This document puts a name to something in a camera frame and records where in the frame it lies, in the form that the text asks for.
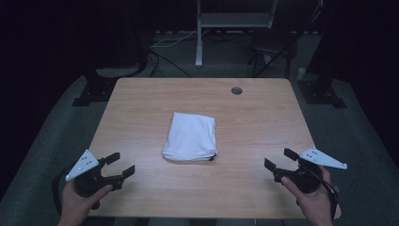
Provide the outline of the person's right hand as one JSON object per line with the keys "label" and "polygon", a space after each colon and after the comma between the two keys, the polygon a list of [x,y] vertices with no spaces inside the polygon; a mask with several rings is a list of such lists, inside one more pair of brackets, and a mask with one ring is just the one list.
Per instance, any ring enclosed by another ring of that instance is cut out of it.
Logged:
{"label": "person's right hand", "polygon": [[295,196],[301,212],[311,223],[333,223],[330,203],[331,191],[327,191],[324,186],[319,186],[313,193],[306,194],[302,193],[296,184],[287,177],[282,177],[281,182]]}

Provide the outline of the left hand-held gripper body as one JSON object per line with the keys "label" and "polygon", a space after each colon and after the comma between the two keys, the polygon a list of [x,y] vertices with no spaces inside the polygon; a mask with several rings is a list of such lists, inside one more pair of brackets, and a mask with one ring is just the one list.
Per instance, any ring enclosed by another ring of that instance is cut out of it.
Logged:
{"label": "left hand-held gripper body", "polygon": [[112,185],[113,190],[122,188],[125,180],[122,174],[102,176],[102,168],[107,165],[105,159],[106,157],[97,159],[90,150],[85,150],[67,173],[65,180],[75,181],[76,193],[79,196],[87,198],[107,185]]}

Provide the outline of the white metal stand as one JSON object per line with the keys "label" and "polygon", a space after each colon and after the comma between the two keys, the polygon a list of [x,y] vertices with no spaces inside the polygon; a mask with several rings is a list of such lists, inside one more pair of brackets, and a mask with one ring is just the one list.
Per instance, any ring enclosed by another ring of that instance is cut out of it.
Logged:
{"label": "white metal stand", "polygon": [[201,0],[197,0],[197,48],[195,65],[203,65],[203,28],[270,28],[278,0],[272,0],[267,12],[201,12]]}

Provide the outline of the white printed tank top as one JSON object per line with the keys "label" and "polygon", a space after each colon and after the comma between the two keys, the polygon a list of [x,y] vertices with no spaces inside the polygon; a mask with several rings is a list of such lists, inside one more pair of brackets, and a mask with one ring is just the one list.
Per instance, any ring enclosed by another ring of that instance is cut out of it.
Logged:
{"label": "white printed tank top", "polygon": [[162,156],[171,161],[212,161],[217,155],[215,119],[175,112]]}

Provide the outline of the black stand base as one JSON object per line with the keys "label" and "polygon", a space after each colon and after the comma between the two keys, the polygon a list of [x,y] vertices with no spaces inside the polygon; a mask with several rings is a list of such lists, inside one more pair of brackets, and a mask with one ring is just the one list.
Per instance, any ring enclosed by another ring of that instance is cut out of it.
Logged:
{"label": "black stand base", "polygon": [[334,108],[346,108],[344,100],[338,97],[332,88],[331,79],[302,80],[297,84],[308,105],[332,105]]}
{"label": "black stand base", "polygon": [[116,78],[102,77],[98,74],[86,74],[87,83],[72,106],[89,106],[92,102],[107,102],[116,85]]}

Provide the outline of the grey round floor base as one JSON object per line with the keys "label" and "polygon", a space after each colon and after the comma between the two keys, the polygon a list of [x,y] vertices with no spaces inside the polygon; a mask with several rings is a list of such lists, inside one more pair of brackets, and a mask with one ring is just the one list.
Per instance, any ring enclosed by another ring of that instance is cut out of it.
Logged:
{"label": "grey round floor base", "polygon": [[115,67],[97,69],[96,73],[99,76],[106,78],[117,78],[117,77],[130,76],[138,71],[139,71],[138,66],[115,66]]}

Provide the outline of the person's left hand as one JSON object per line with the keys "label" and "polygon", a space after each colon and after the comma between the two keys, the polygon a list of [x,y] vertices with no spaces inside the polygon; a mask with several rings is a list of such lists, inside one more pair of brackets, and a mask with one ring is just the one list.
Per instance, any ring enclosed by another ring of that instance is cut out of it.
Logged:
{"label": "person's left hand", "polygon": [[107,185],[100,188],[93,195],[85,198],[76,193],[75,181],[68,181],[62,192],[61,222],[79,222],[83,223],[88,216],[91,208],[96,202],[111,192],[113,186]]}

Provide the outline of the black chair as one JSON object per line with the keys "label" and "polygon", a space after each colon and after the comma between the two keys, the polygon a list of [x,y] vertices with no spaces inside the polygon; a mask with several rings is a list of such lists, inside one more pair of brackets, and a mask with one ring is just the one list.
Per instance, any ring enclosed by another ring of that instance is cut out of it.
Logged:
{"label": "black chair", "polygon": [[[250,48],[255,55],[248,62],[254,62],[252,77],[259,77],[277,58],[283,58],[285,60],[284,75],[285,78],[288,79],[292,60],[297,55],[297,39],[298,35],[289,31],[278,31],[273,29],[257,30],[250,44]],[[270,59],[261,69],[257,70],[258,59],[264,56],[269,56]]]}

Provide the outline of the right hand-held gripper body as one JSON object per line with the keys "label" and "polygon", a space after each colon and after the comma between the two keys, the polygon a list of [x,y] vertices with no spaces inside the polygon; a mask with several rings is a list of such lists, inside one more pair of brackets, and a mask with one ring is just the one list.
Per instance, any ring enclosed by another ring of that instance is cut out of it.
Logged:
{"label": "right hand-held gripper body", "polygon": [[287,170],[276,167],[275,171],[272,173],[277,183],[281,182],[282,177],[287,177],[295,183],[298,189],[303,193],[312,193],[322,184],[323,174],[319,169],[320,166],[341,170],[347,169],[346,163],[319,151],[315,147],[303,153],[298,153],[298,155],[299,158],[296,160],[298,169]]}

